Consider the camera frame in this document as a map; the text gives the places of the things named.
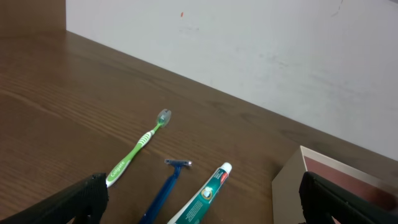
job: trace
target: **black object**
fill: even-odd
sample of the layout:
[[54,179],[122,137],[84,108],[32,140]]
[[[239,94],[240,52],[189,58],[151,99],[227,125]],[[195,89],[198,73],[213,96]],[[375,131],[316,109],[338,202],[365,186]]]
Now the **black object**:
[[398,217],[313,173],[304,173],[300,198],[307,224],[397,224]]
[[108,203],[106,174],[93,174],[0,224],[99,223]]

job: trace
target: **cardboard box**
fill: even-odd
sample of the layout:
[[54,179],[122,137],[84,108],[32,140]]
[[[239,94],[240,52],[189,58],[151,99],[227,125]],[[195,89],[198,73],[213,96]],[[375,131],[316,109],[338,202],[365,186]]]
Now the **cardboard box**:
[[398,215],[397,188],[301,146],[272,181],[274,224],[305,222],[299,188],[306,171],[314,172],[368,202]]

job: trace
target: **toothpaste cap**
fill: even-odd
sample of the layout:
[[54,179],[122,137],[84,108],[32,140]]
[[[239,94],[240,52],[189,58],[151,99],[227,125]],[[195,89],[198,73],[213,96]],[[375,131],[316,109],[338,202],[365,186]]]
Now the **toothpaste cap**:
[[225,162],[220,168],[225,170],[229,175],[232,170],[232,165],[229,162]]

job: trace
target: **white backdrop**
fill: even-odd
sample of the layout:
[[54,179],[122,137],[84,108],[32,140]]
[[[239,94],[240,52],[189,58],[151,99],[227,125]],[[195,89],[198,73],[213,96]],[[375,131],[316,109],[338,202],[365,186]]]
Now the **white backdrop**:
[[389,0],[67,0],[71,32],[395,160],[397,22]]

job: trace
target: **green toothbrush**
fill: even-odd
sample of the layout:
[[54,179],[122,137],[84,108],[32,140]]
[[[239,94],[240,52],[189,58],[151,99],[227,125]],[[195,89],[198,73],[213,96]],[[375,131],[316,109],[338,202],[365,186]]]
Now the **green toothbrush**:
[[113,170],[109,173],[106,178],[106,186],[112,186],[122,175],[122,173],[126,170],[127,166],[131,162],[132,158],[137,154],[137,152],[142,149],[151,139],[151,137],[155,134],[155,132],[160,128],[166,126],[166,124],[170,121],[172,112],[168,109],[162,110],[159,113],[156,120],[156,127],[143,135],[139,140],[134,149],[124,158],[119,164],[113,168]]

